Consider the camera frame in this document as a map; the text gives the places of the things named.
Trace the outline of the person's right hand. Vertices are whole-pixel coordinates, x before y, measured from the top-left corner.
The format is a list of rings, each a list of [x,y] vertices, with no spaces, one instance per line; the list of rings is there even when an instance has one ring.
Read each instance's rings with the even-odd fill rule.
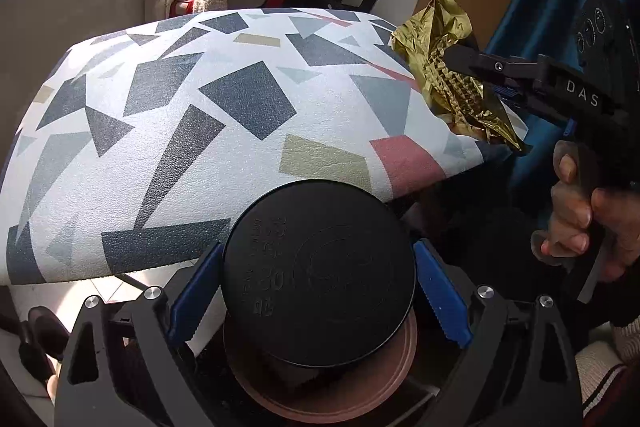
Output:
[[[552,213],[548,228],[532,235],[534,255],[548,265],[559,265],[585,254],[591,243],[588,229],[597,222],[613,236],[600,280],[620,279],[639,258],[639,195],[604,188],[583,190],[578,184],[578,150],[572,142],[555,144],[553,168],[558,182],[551,189]]]

